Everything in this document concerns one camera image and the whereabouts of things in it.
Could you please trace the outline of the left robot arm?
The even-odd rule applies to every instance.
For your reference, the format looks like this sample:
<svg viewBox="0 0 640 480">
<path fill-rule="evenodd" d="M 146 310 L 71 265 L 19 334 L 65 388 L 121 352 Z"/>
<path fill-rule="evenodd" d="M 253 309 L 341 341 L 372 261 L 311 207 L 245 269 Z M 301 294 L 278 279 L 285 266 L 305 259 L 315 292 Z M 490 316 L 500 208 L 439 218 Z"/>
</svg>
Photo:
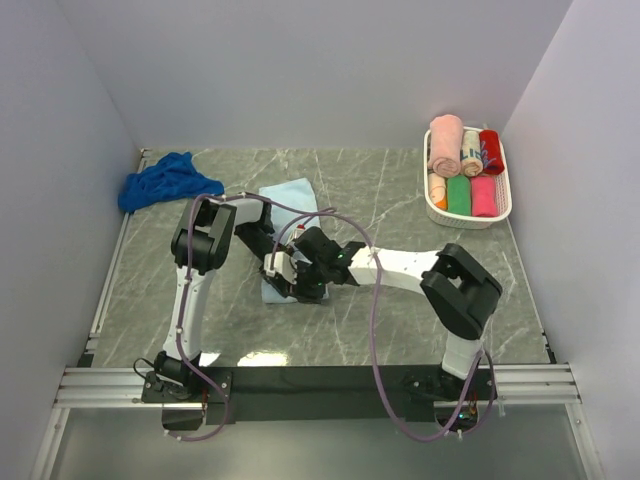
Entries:
<svg viewBox="0 0 640 480">
<path fill-rule="evenodd" d="M 171 323 L 154 360 L 155 373 L 166 378 L 167 392 L 180 402 L 208 388 L 209 378 L 198 368 L 202 322 L 209 289 L 226 262 L 232 238 L 238 237 L 261 261 L 283 248 L 272 237 L 274 205 L 267 197 L 241 193 L 202 194 L 185 207 L 171 241 L 177 274 Z"/>
</svg>

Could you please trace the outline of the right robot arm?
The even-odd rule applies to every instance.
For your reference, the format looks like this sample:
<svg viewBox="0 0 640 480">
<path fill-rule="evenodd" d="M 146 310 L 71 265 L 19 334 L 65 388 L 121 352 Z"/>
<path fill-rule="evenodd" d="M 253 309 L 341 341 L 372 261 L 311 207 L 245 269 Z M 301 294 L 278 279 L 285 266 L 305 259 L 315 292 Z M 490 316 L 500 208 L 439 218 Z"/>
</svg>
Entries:
<svg viewBox="0 0 640 480">
<path fill-rule="evenodd" d="M 463 247 L 448 243 L 439 251 L 409 252 L 363 242 L 341 246 L 318 227 L 306 229 L 294 246 L 310 262 L 305 272 L 297 274 L 296 284 L 313 287 L 318 295 L 331 283 L 380 284 L 424 295 L 447 330 L 441 390 L 452 399 L 473 390 L 472 363 L 503 289 Z"/>
</svg>

